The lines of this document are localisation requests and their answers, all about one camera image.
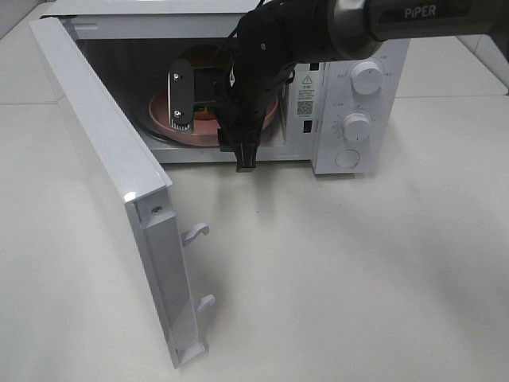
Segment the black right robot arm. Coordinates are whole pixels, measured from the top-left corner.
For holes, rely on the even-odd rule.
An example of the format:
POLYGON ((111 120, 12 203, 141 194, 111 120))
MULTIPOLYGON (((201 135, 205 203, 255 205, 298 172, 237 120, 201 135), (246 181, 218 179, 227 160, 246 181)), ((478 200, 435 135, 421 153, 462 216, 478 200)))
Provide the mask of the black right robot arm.
POLYGON ((507 2, 262 1, 230 32, 238 47, 227 66, 172 64, 169 121, 186 131, 197 107, 211 108, 220 149, 250 172, 266 109, 296 65, 365 59, 389 40, 469 34, 486 34, 507 53, 507 2))

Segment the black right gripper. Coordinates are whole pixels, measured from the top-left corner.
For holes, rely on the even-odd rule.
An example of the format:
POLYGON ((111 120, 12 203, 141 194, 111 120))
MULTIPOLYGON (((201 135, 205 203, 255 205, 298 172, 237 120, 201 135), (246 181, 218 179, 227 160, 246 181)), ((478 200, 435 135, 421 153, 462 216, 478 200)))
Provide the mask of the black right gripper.
POLYGON ((196 68, 173 62, 168 73, 169 125, 193 132, 196 103, 212 109, 220 128, 220 150, 232 152, 238 172, 251 172, 270 103, 294 72, 294 63, 237 59, 226 68, 196 68))

